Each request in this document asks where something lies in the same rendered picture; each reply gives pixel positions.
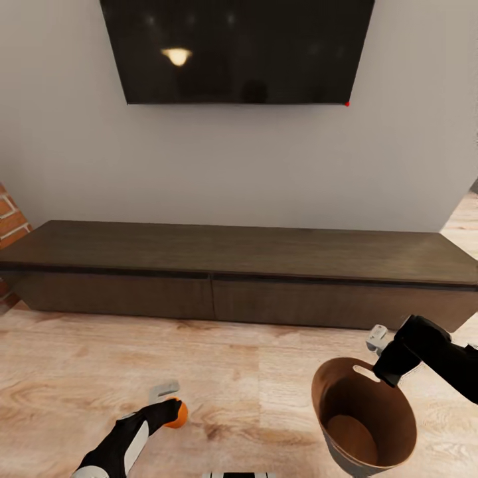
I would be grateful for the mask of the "trash can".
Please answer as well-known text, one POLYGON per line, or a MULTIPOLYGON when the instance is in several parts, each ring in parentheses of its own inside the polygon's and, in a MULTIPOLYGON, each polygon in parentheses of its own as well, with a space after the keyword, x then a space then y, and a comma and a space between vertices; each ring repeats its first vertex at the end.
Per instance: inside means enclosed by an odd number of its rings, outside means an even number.
POLYGON ((331 456, 359 477, 406 463, 418 444, 418 423, 399 386, 354 370, 374 365, 354 357, 326 360, 314 375, 311 399, 331 456))

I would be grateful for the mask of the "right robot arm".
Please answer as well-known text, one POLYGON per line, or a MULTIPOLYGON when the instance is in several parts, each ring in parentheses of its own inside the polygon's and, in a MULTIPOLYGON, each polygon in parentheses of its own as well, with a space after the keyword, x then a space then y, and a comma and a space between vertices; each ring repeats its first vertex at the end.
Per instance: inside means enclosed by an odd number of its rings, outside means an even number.
POLYGON ((383 341, 388 329, 375 325, 366 338, 367 348, 379 356, 372 372, 391 387, 401 376, 424 362, 467 399, 478 404, 478 346, 455 345, 451 336, 421 315, 411 315, 389 344, 383 341))

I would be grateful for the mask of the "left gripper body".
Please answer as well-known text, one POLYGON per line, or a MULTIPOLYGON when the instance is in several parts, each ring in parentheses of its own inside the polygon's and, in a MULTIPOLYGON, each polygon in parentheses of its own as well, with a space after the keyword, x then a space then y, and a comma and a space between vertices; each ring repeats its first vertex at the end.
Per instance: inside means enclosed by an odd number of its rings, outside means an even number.
POLYGON ((157 425, 153 434, 161 427, 163 424, 173 422, 178 418, 178 409, 177 409, 177 399, 170 398, 161 403, 152 404, 151 406, 143 407, 140 410, 152 410, 156 415, 157 425))

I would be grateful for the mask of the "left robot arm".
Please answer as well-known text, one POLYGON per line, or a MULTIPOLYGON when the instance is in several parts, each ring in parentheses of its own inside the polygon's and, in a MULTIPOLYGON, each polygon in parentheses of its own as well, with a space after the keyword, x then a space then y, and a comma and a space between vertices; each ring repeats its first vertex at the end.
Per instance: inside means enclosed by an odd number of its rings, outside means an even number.
POLYGON ((81 467, 70 478, 126 478, 147 443, 163 424, 178 418, 181 400, 160 396, 177 392, 179 382, 166 382, 149 389, 148 406, 122 416, 110 434, 84 456, 81 467))

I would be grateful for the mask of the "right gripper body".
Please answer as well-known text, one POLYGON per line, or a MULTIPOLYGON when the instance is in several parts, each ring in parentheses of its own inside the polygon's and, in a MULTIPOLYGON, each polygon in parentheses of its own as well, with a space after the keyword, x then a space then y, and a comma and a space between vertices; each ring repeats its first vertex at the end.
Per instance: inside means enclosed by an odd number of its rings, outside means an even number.
POLYGON ((382 356, 374 365, 372 372, 377 378, 383 379, 391 387, 395 387, 400 382, 401 376, 418 365, 410 365, 400 360, 392 348, 393 341, 387 344, 382 356))

